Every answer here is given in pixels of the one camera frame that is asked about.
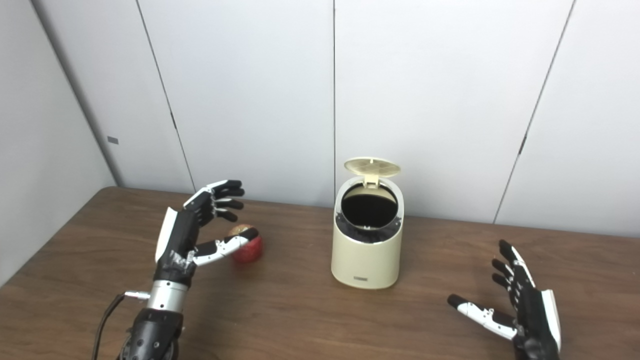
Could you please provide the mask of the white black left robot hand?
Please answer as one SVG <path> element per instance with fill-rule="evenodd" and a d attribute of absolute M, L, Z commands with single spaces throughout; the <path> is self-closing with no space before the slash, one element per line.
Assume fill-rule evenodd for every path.
<path fill-rule="evenodd" d="M 198 243 L 201 228 L 215 219 L 231 223 L 238 220 L 233 210 L 243 209 L 243 203 L 237 198 L 244 194 L 242 181 L 221 180 L 196 191 L 183 203 L 182 209 L 168 207 L 158 235 L 153 281 L 190 288 L 198 267 L 233 255 L 253 242 L 259 231 L 249 227 L 236 235 Z"/>

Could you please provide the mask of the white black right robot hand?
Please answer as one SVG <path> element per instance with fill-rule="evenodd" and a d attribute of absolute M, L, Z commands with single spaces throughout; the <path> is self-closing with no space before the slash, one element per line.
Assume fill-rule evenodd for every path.
<path fill-rule="evenodd" d="M 497 273 L 492 280 L 509 296 L 515 315 L 450 294 L 448 305 L 499 337 L 509 340 L 517 360 L 559 360 L 562 326 L 552 289 L 540 290 L 519 251 L 504 239 L 500 254 L 508 261 L 492 259 Z"/>

